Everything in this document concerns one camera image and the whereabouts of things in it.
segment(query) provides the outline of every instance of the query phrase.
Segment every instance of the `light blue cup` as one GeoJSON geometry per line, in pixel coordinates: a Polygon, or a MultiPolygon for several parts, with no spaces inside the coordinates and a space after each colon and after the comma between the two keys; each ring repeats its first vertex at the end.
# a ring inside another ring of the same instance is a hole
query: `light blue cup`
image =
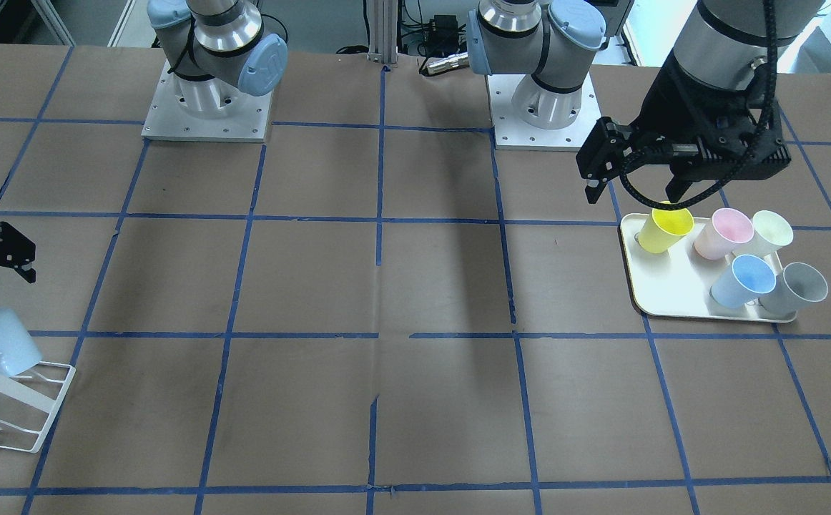
{"type": "Polygon", "coordinates": [[[16,313],[0,308],[0,374],[16,376],[32,368],[43,356],[16,313]]]}
{"type": "Polygon", "coordinates": [[[711,286],[711,297],[736,309],[775,289],[775,271],[755,255],[738,255],[711,286]]]}

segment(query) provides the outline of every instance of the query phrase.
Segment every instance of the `yellow cup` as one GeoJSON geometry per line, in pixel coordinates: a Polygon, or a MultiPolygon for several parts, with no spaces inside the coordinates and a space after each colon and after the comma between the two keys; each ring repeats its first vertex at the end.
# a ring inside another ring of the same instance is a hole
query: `yellow cup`
{"type": "Polygon", "coordinates": [[[638,244],[651,254],[660,254],[686,237],[693,227],[694,219],[688,209],[651,209],[647,222],[644,223],[641,232],[638,232],[638,244]]]}

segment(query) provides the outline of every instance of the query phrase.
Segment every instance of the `cup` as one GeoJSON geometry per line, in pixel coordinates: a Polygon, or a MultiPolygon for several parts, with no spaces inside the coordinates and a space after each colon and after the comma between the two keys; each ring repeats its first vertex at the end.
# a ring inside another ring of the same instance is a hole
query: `cup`
{"type": "Polygon", "coordinates": [[[16,313],[9,308],[0,308],[0,374],[16,376],[41,359],[40,349],[16,313]]]}
{"type": "Polygon", "coordinates": [[[791,263],[778,276],[778,284],[759,303],[771,313],[785,314],[821,303],[828,296],[828,283],[819,270],[807,263],[791,263]]]}
{"type": "Polygon", "coordinates": [[[730,266],[711,285],[711,297],[720,305],[736,309],[775,289],[775,271],[759,257],[734,257],[730,266]]]}
{"type": "Polygon", "coordinates": [[[734,249],[733,253],[758,255],[764,258],[781,247],[791,245],[794,241],[794,229],[784,216],[773,211],[759,211],[752,216],[755,235],[749,243],[734,249]]]}
{"type": "Polygon", "coordinates": [[[720,260],[734,248],[752,239],[752,222],[742,212],[729,207],[718,209],[696,238],[696,252],[706,260],[720,260]]]}
{"type": "Polygon", "coordinates": [[[644,227],[638,232],[638,245],[651,254],[660,254],[686,237],[693,227],[694,218],[688,209],[651,209],[644,227]]]}

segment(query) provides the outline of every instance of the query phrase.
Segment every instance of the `tray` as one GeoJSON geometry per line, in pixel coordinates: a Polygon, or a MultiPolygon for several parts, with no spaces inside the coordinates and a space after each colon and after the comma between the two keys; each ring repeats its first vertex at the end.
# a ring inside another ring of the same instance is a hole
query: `tray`
{"type": "MultiPolygon", "coordinates": [[[[692,231],[663,254],[651,254],[635,240],[647,215],[625,215],[619,223],[622,254],[631,283],[631,296],[642,312],[655,316],[744,320],[745,322],[788,323],[797,313],[769,313],[752,300],[745,306],[729,309],[711,298],[710,288],[735,258],[705,260],[692,247],[709,218],[694,219],[692,231]]],[[[764,258],[775,274],[781,273],[781,260],[775,252],[764,258]]]]}

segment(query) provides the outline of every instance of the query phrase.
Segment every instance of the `white mounting plate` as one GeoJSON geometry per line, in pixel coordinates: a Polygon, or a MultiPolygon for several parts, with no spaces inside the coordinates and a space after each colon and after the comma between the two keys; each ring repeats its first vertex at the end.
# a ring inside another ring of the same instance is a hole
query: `white mounting plate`
{"type": "Polygon", "coordinates": [[[599,102],[590,75],[581,86],[584,100],[575,123],[563,129],[547,130],[531,126],[518,117],[511,106],[517,84],[525,75],[488,76],[488,104],[495,124],[495,147],[501,150],[560,150],[576,152],[599,120],[599,102]]]}
{"type": "Polygon", "coordinates": [[[197,118],[181,107],[174,93],[170,65],[164,62],[158,88],[145,115],[142,136],[161,141],[222,141],[263,143],[269,127],[272,92],[264,97],[243,95],[235,114],[225,118],[197,118]]]}
{"type": "MultiPolygon", "coordinates": [[[[631,296],[642,312],[655,316],[745,320],[745,322],[794,322],[797,313],[769,313],[758,300],[729,309],[711,298],[711,285],[727,269],[733,255],[723,260],[705,260],[693,244],[709,218],[696,218],[692,231],[663,254],[651,254],[635,239],[647,215],[625,215],[619,224],[619,238],[631,283],[631,296]]],[[[781,260],[775,252],[765,258],[775,274],[781,260]]]]}

